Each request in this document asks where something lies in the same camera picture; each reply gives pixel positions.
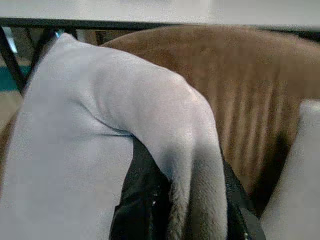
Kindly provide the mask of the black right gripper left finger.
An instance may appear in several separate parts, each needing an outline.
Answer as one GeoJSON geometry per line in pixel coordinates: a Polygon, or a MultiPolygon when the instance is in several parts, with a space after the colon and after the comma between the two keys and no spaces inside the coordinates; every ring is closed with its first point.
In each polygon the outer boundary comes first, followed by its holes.
{"type": "Polygon", "coordinates": [[[148,149],[133,139],[133,158],[110,227],[112,240],[166,239],[171,182],[148,149]]]}

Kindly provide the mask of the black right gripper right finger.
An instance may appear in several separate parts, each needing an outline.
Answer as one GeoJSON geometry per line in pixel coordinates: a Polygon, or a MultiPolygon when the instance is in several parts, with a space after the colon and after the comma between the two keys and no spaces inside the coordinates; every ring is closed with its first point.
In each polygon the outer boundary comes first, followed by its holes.
{"type": "Polygon", "coordinates": [[[227,197],[227,239],[265,240],[255,208],[231,165],[223,160],[227,197]]]}

